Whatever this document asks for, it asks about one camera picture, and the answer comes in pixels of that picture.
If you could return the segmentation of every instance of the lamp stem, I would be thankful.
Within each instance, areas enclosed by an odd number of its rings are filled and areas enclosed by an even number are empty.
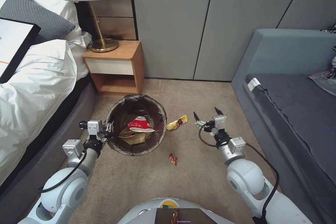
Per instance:
[[[91,8],[91,11],[92,11],[92,14],[93,14],[93,19],[96,22],[96,28],[97,28],[97,31],[98,31],[98,34],[99,34],[99,39],[101,41],[102,48],[106,48],[105,40],[104,40],[102,31],[100,30],[99,20],[98,20],[98,17],[97,17],[95,6],[93,5],[92,1],[90,1],[89,3],[90,3],[90,8]]]

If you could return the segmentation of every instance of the bed frame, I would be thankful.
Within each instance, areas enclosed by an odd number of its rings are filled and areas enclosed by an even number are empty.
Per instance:
[[[79,25],[83,31],[96,36],[91,12],[86,2],[76,3]],[[17,223],[29,205],[38,196],[37,189],[62,165],[66,155],[62,145],[68,139],[77,139],[83,130],[78,123],[89,120],[95,104],[96,90],[92,81],[83,89],[79,99],[61,124],[59,129],[46,142],[42,149],[18,173],[15,179],[0,196],[1,223]]]
[[[335,56],[336,34],[317,30],[260,29],[231,82],[233,90],[267,159],[280,174],[280,186],[312,223],[332,223],[313,202],[287,147],[275,134],[272,122],[258,109],[244,85],[248,74],[305,74],[328,69]]]

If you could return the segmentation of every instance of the gray wall panel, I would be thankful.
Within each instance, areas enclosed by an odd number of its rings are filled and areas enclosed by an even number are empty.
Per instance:
[[[278,28],[325,29],[336,22],[335,0],[293,0]]]
[[[124,40],[135,40],[134,19],[132,17],[99,17],[102,33],[121,36]]]
[[[95,1],[94,8],[98,16],[103,17],[133,17],[131,0],[101,0]]]
[[[275,28],[291,0],[210,0],[194,79],[231,81],[253,32]]]
[[[209,0],[134,0],[146,77],[192,79]]]

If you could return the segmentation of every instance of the trash can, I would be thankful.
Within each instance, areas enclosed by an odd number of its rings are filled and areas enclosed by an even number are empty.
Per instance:
[[[129,145],[119,138],[119,133],[137,116],[147,119],[155,130],[144,143]],[[113,136],[107,139],[108,145],[128,156],[141,156],[155,150],[162,142],[166,133],[167,116],[163,106],[142,94],[130,94],[118,101],[110,110],[105,125],[111,124]]]

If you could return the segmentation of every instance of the nightstand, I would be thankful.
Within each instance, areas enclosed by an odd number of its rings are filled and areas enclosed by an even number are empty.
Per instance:
[[[140,41],[120,40],[110,52],[88,50],[83,59],[100,95],[141,93],[145,77]]]

